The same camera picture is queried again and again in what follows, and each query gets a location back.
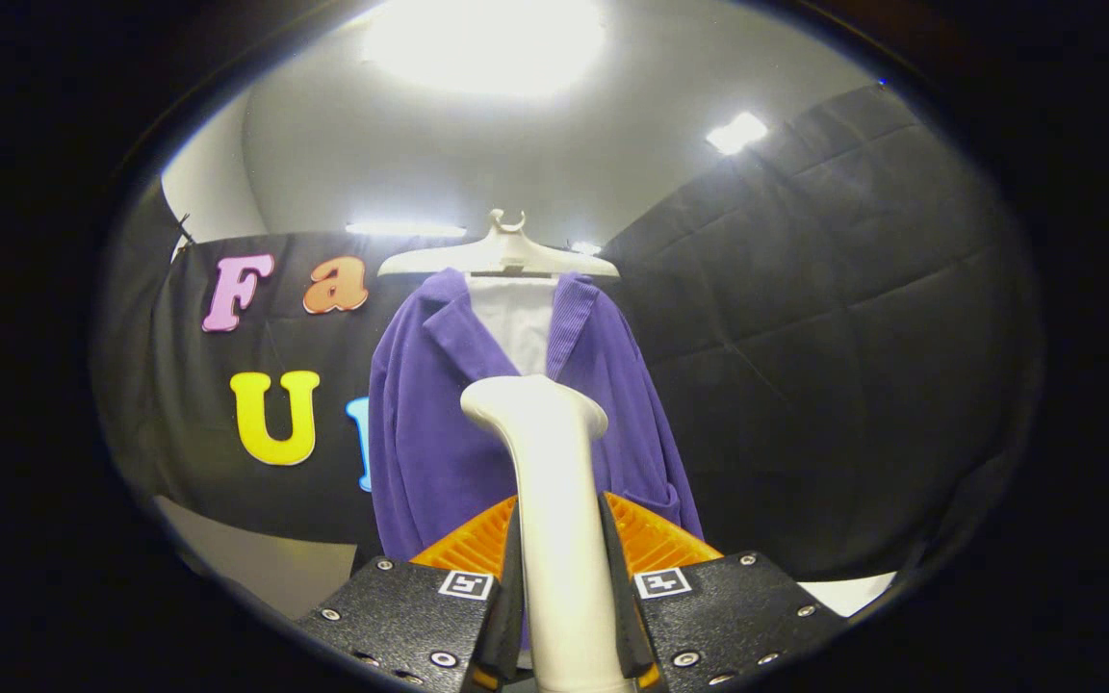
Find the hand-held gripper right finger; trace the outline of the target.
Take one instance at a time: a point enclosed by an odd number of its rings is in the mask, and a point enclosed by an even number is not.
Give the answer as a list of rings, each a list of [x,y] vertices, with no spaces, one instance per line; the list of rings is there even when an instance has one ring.
[[[615,493],[599,508],[620,665],[639,692],[747,687],[848,630],[766,556],[726,556]]]

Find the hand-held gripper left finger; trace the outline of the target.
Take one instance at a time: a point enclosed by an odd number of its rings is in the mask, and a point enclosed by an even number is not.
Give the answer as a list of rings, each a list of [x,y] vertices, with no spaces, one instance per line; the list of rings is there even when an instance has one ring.
[[[518,500],[410,561],[378,556],[296,619],[314,646],[409,692],[498,692],[523,675]]]

